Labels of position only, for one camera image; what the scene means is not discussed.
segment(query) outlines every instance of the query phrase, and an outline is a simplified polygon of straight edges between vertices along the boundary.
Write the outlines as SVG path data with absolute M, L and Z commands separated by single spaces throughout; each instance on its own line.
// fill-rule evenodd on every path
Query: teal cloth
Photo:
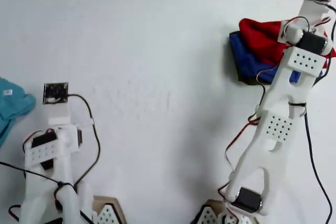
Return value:
M 26 94 L 20 86 L 0 78 L 0 147 L 5 142 L 15 120 L 28 114 L 36 105 L 36 99 Z

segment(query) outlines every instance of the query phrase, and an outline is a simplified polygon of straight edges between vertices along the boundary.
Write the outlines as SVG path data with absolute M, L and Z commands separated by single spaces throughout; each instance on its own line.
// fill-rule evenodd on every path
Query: white robotic arm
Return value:
M 304 0 L 299 16 L 314 24 L 327 11 L 324 5 Z M 323 26 L 312 28 L 300 18 L 287 23 L 282 23 L 279 40 L 283 39 L 281 34 L 285 33 L 282 42 L 293 46 L 284 51 L 274 80 L 256 110 L 256 116 L 260 118 L 256 133 L 231 173 L 225 193 L 226 207 L 239 216 L 255 217 L 269 213 L 285 176 L 287 156 L 296 140 L 295 131 L 300 117 L 305 113 L 307 97 L 326 60 L 321 55 L 328 55 L 333 48 L 332 41 L 323 34 Z M 289 81 L 293 71 L 300 73 L 295 84 Z M 278 113 L 275 109 L 275 105 L 283 99 L 288 100 L 286 114 Z M 265 148 L 270 141 L 274 146 L 271 150 Z M 264 171 L 264 190 L 261 194 L 243 187 L 244 180 L 259 168 Z

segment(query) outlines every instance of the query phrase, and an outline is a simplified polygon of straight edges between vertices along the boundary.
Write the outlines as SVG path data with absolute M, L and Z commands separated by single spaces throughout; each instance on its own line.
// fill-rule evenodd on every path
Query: cable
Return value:
M 334 11 L 335 14 L 336 14 L 336 8 L 334 8 L 333 6 L 328 5 L 328 4 L 321 3 L 321 2 L 318 2 L 318 1 L 315 1 L 315 0 L 313 0 L 313 1 L 314 1 L 316 4 L 318 4 L 318 5 L 324 5 L 324 6 L 326 6 L 328 9 L 331 9 L 331 10 Z M 336 28 L 336 19 L 335 19 L 335 21 L 334 21 L 334 24 L 332 25 L 332 30 L 331 30 L 331 40 L 332 40 L 332 42 L 334 42 L 335 28 Z M 314 85 L 315 85 L 316 83 L 318 83 L 319 81 L 321 81 L 323 78 L 325 78 L 325 77 L 327 76 L 327 74 L 329 73 L 329 69 L 330 69 L 330 65 L 331 65 L 331 58 L 332 58 L 332 52 L 329 53 L 329 57 L 328 57 L 328 65 L 327 65 L 327 68 L 326 68 L 326 70 L 325 70 L 325 73 L 324 73 L 322 76 L 316 78 L 316 81 L 315 81 Z
M 19 217 L 18 217 L 16 214 L 14 214 L 14 213 L 12 212 L 12 209 L 13 209 L 13 208 L 20 208 L 20 207 L 21 207 L 21 205 L 12 205 L 12 206 L 10 206 L 9 209 L 8 209 L 8 213 L 9 213 L 9 215 L 10 215 L 13 219 L 15 219 L 17 222 L 19 222 Z
M 288 20 L 286 23 L 285 23 L 285 25 L 284 25 L 284 29 L 283 29 L 283 31 L 282 31 L 282 34 L 281 34 L 281 37 L 285 37 L 285 40 L 287 41 L 287 38 L 286 38 L 286 31 L 287 31 L 287 28 L 288 28 L 288 25 L 291 23 L 291 22 L 293 22 L 295 19 L 298 19 L 298 18 L 303 18 L 306 22 L 307 22 L 307 24 L 308 24 L 308 32 L 309 32 L 309 30 L 310 30 L 310 23 L 309 23 L 309 21 L 308 21 L 308 19 L 306 18 L 306 17 L 304 17 L 304 16 L 296 16 L 296 17 L 294 17 L 294 18 L 291 18 L 290 20 Z
M 271 68 L 268 68 L 268 69 L 263 69 L 263 70 L 260 70 L 258 73 L 257 73 L 257 76 L 256 76 L 256 82 L 263 88 L 262 90 L 262 96 L 261 96 L 261 99 L 260 99 L 260 102 L 259 102 L 259 105 L 261 105 L 261 102 L 263 101 L 263 98 L 265 96 L 265 93 L 266 93 L 266 87 L 263 83 L 261 83 L 259 81 L 259 76 L 261 73 L 264 73 L 264 72 L 267 72 L 267 71 L 271 71 L 271 70 L 274 70 L 276 69 L 277 67 L 279 66 L 279 64 L 275 65 L 274 67 L 271 67 Z
M 225 195 L 222 194 L 221 191 L 222 191 L 225 187 L 227 187 L 228 184 L 229 184 L 229 182 L 227 182 L 224 186 L 221 186 L 221 187 L 217 190 L 218 194 L 221 195 L 222 198 L 223 198 L 224 200 L 226 200 L 226 198 L 225 198 Z
M 52 178 L 48 178 L 47 176 L 44 176 L 44 175 L 42 175 L 42 174 L 40 174 L 40 173 L 34 173 L 34 172 L 30 171 L 30 170 L 25 170 L 25 169 L 16 167 L 16 166 L 14 166 L 14 165 L 11 165 L 11 164 L 8 164 L 8 163 L 5 163 L 5 162 L 1 162 L 1 161 L 0 161 L 0 165 L 4 165 L 4 166 L 7 166 L 7 167 L 16 169 L 16 170 L 20 170 L 20 171 L 25 172 L 25 173 L 34 174 L 34 175 L 36 175 L 36 176 L 40 176 L 40 177 L 42 177 L 42 178 L 45 178 L 45 179 L 51 180 L 51 181 L 53 181 L 53 182 L 55 182 L 55 183 L 58 183 L 57 180 L 54 180 L 54 179 L 52 179 Z
M 22 144 L 22 149 L 23 149 L 23 152 L 26 153 L 26 150 L 25 150 L 25 144 L 36 134 L 36 133 L 39 133 L 39 132 L 43 132 L 43 131 L 35 131 L 33 132 L 31 135 L 29 135 L 24 141 L 23 141 L 23 144 Z
M 96 163 L 98 162 L 99 157 L 100 157 L 101 147 L 100 147 L 100 141 L 99 141 L 99 138 L 98 138 L 98 135 L 97 135 L 96 125 L 95 125 L 95 123 L 94 123 L 95 121 L 94 121 L 94 119 L 93 119 L 93 115 L 92 115 L 91 107 L 90 107 L 88 101 L 87 101 L 84 97 L 82 97 L 81 95 L 79 95 L 79 94 L 69 94 L 68 97 L 79 97 L 79 98 L 85 103 L 85 105 L 87 106 L 88 111 L 89 111 L 89 114 L 90 114 L 90 117 L 91 117 L 91 119 L 93 120 L 92 128 L 93 128 L 94 136 L 95 136 L 95 138 L 96 138 L 96 140 L 97 140 L 97 145 L 98 145 L 97 158 L 96 158 L 96 160 L 94 161 L 94 163 L 93 163 L 93 164 L 86 170 L 86 172 L 84 172 L 83 175 L 80 176 L 79 179 L 75 182 L 74 187 L 77 188 L 78 183 L 82 181 L 82 179 L 83 179 L 83 178 L 84 178 L 84 177 L 85 177 L 85 176 L 92 170 L 92 168 L 93 168 L 93 167 L 96 165 Z
M 238 138 L 243 134 L 243 132 L 246 130 L 247 127 L 249 127 L 250 125 L 257 125 L 259 123 L 259 118 L 254 119 L 252 121 L 249 121 L 247 124 L 245 124 L 245 126 L 238 132 L 238 134 L 235 136 L 235 138 L 229 143 L 229 145 L 226 147 L 224 155 L 225 155 L 225 159 L 228 162 L 228 164 L 231 167 L 231 170 L 233 171 L 233 165 L 230 162 L 229 158 L 227 157 L 227 151 L 230 149 L 230 147 L 238 140 Z
M 310 156 L 311 166 L 313 168 L 313 171 L 314 171 L 314 174 L 315 174 L 315 178 L 316 178 L 317 182 L 319 183 L 319 186 L 321 187 L 321 190 L 323 191 L 323 194 L 324 194 L 325 198 L 327 199 L 328 204 L 329 204 L 329 208 L 330 208 L 328 218 L 325 221 L 326 222 L 325 224 L 328 224 L 329 221 L 330 221 L 330 219 L 331 219 L 331 215 L 332 215 L 332 204 L 331 204 L 331 201 L 329 199 L 329 196 L 328 196 L 327 192 L 325 191 L 325 189 L 324 189 L 324 187 L 322 185 L 322 182 L 321 182 L 321 180 L 319 178 L 319 175 L 317 174 L 317 171 L 316 171 L 315 162 L 314 162 L 314 158 L 313 158 L 313 150 L 312 150 L 310 132 L 309 132 L 309 124 L 308 124 L 308 115 L 307 115 L 307 112 L 305 113 L 304 120 L 305 120 L 304 122 L 305 122 L 305 125 L 306 125 L 306 133 L 307 133 L 307 139 L 308 139 L 309 156 Z
M 236 224 L 239 224 L 239 218 L 228 207 L 226 208 L 226 210 L 237 219 Z
M 71 186 L 73 189 L 74 189 L 74 191 L 76 191 L 75 190 L 75 187 L 71 184 L 71 183 L 63 183 L 63 182 L 61 182 L 61 181 L 57 181 L 57 180 L 54 180 L 54 179 L 52 179 L 52 178 L 48 178 L 48 177 L 46 177 L 46 176 L 44 176 L 44 175 L 42 175 L 42 174 L 39 174 L 39 173 L 34 173 L 34 172 L 32 172 L 32 171 L 30 171 L 30 170 L 26 170 L 26 169 L 22 169 L 22 168 L 19 168 L 19 167 L 16 167 L 16 166 L 14 166 L 14 165 L 11 165 L 11 164 L 8 164 L 8 163 L 5 163 L 5 162 L 1 162 L 0 161 L 0 165 L 4 165 L 4 166 L 7 166 L 7 167 L 10 167 L 10 168 L 13 168 L 13 169 L 16 169 L 16 170 L 21 170 L 22 172 L 26 172 L 26 173 L 31 173 L 31 174 L 34 174 L 34 175 L 36 175 L 36 176 L 40 176 L 40 177 L 43 177 L 43 178 L 45 178 L 45 179 L 48 179 L 48 180 L 51 180 L 51 181 L 53 181 L 53 182 L 55 182 L 56 184 L 57 184 L 57 188 L 56 188 L 56 190 L 54 191 L 54 198 L 58 201 L 58 199 L 56 198 L 56 195 L 57 195 L 57 193 L 59 192 L 59 190 L 61 190 L 64 186 Z M 20 208 L 21 207 L 21 205 L 13 205 L 13 206 L 11 206 L 10 208 L 9 208 L 9 210 L 8 210 L 8 213 L 9 213 L 9 215 L 11 216 L 11 217 L 13 217 L 16 221 L 18 221 L 19 222 L 19 218 L 12 212 L 12 209 L 13 208 Z M 84 217 L 84 219 L 89 223 L 89 224 L 94 224 L 83 212 L 81 212 L 80 213 L 83 217 Z

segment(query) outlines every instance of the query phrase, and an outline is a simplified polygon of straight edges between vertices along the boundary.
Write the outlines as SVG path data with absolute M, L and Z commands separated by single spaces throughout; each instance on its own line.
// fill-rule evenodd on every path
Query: white table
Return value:
M 94 194 L 117 197 L 129 223 L 189 223 L 206 199 L 219 199 L 216 189 L 230 172 L 224 149 L 261 95 L 260 87 L 237 82 L 228 34 L 242 18 L 290 18 L 301 4 L 0 0 L 0 75 L 38 101 L 12 129 L 0 160 L 23 166 L 24 137 L 46 127 L 43 84 L 68 81 L 70 92 L 91 104 L 101 138 L 100 162 L 87 177 Z M 336 65 L 308 101 L 316 166 L 334 205 L 335 79 Z M 74 122 L 85 121 L 85 106 L 76 98 L 70 103 Z M 76 176 L 96 156 L 91 128 L 83 135 Z M 233 163 L 252 135 L 249 129 L 230 150 Z M 303 121 L 288 164 L 273 212 L 261 223 L 324 223 L 329 208 L 311 169 Z M 22 202 L 25 181 L 6 167 L 0 176 L 0 219 L 12 223 L 7 210 Z

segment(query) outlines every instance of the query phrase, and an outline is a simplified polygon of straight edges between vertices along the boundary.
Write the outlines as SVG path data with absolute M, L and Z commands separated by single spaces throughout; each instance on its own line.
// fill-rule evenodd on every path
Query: red cloth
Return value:
M 261 23 L 244 18 L 239 22 L 241 36 L 248 48 L 262 63 L 273 66 L 280 63 L 283 50 L 289 47 L 278 42 L 280 26 L 280 21 Z M 334 49 L 332 49 L 331 55 L 336 57 Z

